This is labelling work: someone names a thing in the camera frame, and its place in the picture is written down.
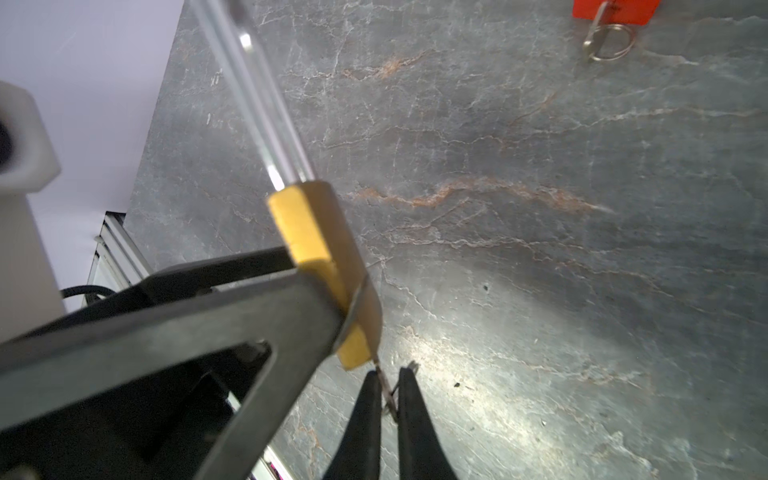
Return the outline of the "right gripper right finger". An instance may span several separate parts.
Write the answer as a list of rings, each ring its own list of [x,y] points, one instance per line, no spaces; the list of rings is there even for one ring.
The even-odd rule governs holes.
[[[440,445],[414,372],[401,368],[398,385],[400,478],[457,480]]]

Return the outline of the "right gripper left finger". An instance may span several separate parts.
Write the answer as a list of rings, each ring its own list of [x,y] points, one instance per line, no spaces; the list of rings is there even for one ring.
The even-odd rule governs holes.
[[[380,476],[382,385],[367,373],[344,435],[324,479],[373,479]]]

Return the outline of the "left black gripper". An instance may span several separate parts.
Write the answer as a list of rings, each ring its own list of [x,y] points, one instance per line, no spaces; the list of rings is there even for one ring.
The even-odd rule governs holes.
[[[246,478],[368,287],[346,312],[305,273],[194,297],[294,267],[275,247],[179,264],[120,292],[62,290],[99,299],[1,349],[2,478]],[[262,342],[271,355],[248,346]],[[228,398],[245,395],[234,415]]]

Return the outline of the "brass padlock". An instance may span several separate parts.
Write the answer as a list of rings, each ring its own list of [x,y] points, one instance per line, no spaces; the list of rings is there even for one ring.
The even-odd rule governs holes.
[[[191,6],[275,189],[267,205],[291,259],[327,285],[347,317],[333,352],[346,370],[374,361],[383,326],[378,295],[336,192],[306,154],[250,14],[241,1]]]

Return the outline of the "silver key with ring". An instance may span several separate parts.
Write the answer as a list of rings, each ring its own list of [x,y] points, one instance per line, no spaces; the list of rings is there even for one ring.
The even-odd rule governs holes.
[[[629,25],[613,22],[610,17],[617,12],[618,5],[615,1],[600,3],[582,44],[582,53],[587,62],[613,62],[625,57],[633,48],[636,31]],[[625,45],[618,50],[603,53],[603,47],[612,32],[623,34],[626,40]]]

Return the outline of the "red safety padlock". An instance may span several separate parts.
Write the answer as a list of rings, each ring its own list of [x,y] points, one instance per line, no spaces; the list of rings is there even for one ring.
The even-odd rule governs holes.
[[[574,0],[572,17],[643,26],[651,20],[660,3],[660,0]]]

